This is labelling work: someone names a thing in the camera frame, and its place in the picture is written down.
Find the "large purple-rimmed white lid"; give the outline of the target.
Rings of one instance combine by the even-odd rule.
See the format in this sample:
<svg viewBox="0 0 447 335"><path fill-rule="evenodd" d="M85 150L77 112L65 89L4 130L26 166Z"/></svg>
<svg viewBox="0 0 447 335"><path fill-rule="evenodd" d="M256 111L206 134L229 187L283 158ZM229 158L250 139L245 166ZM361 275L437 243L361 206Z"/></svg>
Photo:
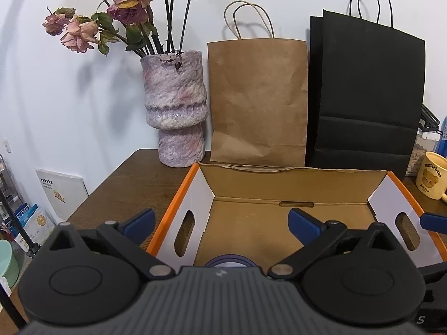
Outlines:
<svg viewBox="0 0 447 335"><path fill-rule="evenodd" d="M209 260L207 268L251 268L257 265L251 259L238 254L224 254Z"/></svg>

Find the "red cardboard box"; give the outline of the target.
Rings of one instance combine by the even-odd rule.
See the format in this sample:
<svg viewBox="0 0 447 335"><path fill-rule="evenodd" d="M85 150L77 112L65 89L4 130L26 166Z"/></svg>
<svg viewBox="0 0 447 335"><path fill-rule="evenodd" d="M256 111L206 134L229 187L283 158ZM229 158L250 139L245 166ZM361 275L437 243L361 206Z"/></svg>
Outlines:
<svg viewBox="0 0 447 335"><path fill-rule="evenodd" d="M322 222L351 229L383 222L398 233L397 216L418 225L423 207L391 172L261 168L196 163L188 171L148 246L173 269L239 254L262 269L294 253L289 232L298 207Z"/></svg>

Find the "yellow bear mug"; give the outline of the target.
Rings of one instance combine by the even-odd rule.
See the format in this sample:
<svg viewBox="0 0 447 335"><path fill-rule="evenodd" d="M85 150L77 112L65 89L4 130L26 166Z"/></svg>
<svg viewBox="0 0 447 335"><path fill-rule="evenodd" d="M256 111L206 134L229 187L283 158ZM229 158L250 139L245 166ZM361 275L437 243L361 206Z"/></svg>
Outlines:
<svg viewBox="0 0 447 335"><path fill-rule="evenodd" d="M446 158L431 151L426 152L417 174L416 186L427 197L446 202Z"/></svg>

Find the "black light stand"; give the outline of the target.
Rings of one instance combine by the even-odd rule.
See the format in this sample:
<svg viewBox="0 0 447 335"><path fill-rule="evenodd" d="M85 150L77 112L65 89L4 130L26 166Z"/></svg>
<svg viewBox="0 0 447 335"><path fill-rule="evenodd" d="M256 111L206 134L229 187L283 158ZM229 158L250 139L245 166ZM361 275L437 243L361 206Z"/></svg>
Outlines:
<svg viewBox="0 0 447 335"><path fill-rule="evenodd" d="M4 196L2 190L0 190L0 197L1 197L1 203L3 207L6 209L9 217L12 220L13 226L16 228L16 230L19 232L19 234L22 236L22 238L25 240L29 247L28 256L33 258L36 253L38 253L40 249L40 245L38 243L33 242L28 235L28 233L24 230L23 226L20 224L20 221L15 216L15 213L12 211L11 207L8 204L8 201L6 197ZM1 305L8 314L9 318L14 322L18 330L22 330L27 326L27 322L23 318L23 316L20 314L20 312L15 307L14 303L12 303L9 295L4 290L3 286L1 286L1 293L0 293L0 301Z"/></svg>

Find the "blue white package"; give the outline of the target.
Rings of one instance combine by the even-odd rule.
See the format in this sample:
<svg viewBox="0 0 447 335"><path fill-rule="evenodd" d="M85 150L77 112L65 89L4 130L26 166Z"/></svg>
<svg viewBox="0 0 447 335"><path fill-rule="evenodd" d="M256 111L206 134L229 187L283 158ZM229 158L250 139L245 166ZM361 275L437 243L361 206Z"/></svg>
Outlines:
<svg viewBox="0 0 447 335"><path fill-rule="evenodd" d="M54 230L54 223L46 215L46 211L37 204L30 207L27 203L24 203L16 210L15 215L30 239L40 246ZM8 218L4 222L18 246L24 252L28 252L29 246L23 236L13 226L12 220Z"/></svg>

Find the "mint green bowl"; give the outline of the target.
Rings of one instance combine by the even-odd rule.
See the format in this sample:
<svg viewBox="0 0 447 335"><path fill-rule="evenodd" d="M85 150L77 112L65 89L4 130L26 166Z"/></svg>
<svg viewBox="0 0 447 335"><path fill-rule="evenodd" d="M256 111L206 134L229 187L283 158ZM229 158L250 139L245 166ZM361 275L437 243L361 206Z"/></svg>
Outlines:
<svg viewBox="0 0 447 335"><path fill-rule="evenodd" d="M7 240L0 240L0 275L12 288L19 277L20 268L14 256L12 246Z"/></svg>

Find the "grain storage jar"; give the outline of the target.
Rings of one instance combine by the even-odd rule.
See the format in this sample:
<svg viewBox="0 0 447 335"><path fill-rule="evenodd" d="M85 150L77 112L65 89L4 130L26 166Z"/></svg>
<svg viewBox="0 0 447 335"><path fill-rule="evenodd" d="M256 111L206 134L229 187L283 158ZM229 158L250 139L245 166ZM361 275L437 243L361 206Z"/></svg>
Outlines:
<svg viewBox="0 0 447 335"><path fill-rule="evenodd" d="M416 140L405 173L407 177L415 177L417 175L425 157L425 153L428 151L435 151L440 138L441 134L435 131L417 131Z"/></svg>

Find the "black hangers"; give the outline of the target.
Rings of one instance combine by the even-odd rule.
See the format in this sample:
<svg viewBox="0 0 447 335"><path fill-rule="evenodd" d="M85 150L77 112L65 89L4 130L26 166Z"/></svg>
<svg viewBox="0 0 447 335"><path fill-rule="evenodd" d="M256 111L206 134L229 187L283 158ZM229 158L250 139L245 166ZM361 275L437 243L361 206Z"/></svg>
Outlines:
<svg viewBox="0 0 447 335"><path fill-rule="evenodd" d="M422 132L435 132L442 134L442 131L440 130L440 121L425 104L422 104L418 127Z"/></svg>

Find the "black paper bag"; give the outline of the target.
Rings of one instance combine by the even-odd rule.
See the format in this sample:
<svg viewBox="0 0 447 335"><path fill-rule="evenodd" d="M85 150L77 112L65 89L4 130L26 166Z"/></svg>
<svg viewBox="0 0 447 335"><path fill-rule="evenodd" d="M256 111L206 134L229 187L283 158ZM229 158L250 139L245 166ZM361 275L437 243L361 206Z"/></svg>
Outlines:
<svg viewBox="0 0 447 335"><path fill-rule="evenodd" d="M351 14L311 17L306 166L404 178L425 76L424 40Z"/></svg>

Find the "purple textured vase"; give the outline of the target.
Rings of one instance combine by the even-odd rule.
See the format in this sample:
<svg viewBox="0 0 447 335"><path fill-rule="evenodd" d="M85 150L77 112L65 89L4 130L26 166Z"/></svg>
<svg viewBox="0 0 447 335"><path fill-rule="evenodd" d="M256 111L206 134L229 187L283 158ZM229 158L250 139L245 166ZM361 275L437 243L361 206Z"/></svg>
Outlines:
<svg viewBox="0 0 447 335"><path fill-rule="evenodd" d="M159 160L173 168L201 161L208 117L201 51L148 55L140 63L146 122L158 130Z"/></svg>

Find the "brown paper bag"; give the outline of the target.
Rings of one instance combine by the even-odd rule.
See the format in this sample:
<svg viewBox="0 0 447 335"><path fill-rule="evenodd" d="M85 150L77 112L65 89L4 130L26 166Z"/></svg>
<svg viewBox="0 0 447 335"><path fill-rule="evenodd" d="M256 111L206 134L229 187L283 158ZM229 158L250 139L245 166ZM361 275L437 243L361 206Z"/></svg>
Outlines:
<svg viewBox="0 0 447 335"><path fill-rule="evenodd" d="M268 37L208 44L213 134L211 160L303 167L308 128L308 50L304 41L280 39L268 13L253 9Z"/></svg>

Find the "dried pink rose bouquet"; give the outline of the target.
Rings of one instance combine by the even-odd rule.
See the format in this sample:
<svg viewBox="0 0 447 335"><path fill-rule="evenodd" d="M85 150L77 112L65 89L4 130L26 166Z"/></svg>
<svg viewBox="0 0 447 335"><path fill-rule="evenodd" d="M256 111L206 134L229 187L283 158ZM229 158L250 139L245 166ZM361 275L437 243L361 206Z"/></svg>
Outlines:
<svg viewBox="0 0 447 335"><path fill-rule="evenodd" d="M42 26L47 34L60 36L60 42L66 49L78 54L85 54L96 48L108 55L110 44L122 42L126 45L126 50L141 58L153 54L181 55L192 0L186 2L178 47L173 42L174 0L163 0L167 23L165 43L161 42L154 25L154 14L150 6L152 1L101 0L101 4L107 9L97 9L90 17L78 14L75 8L62 7L50 11Z"/></svg>

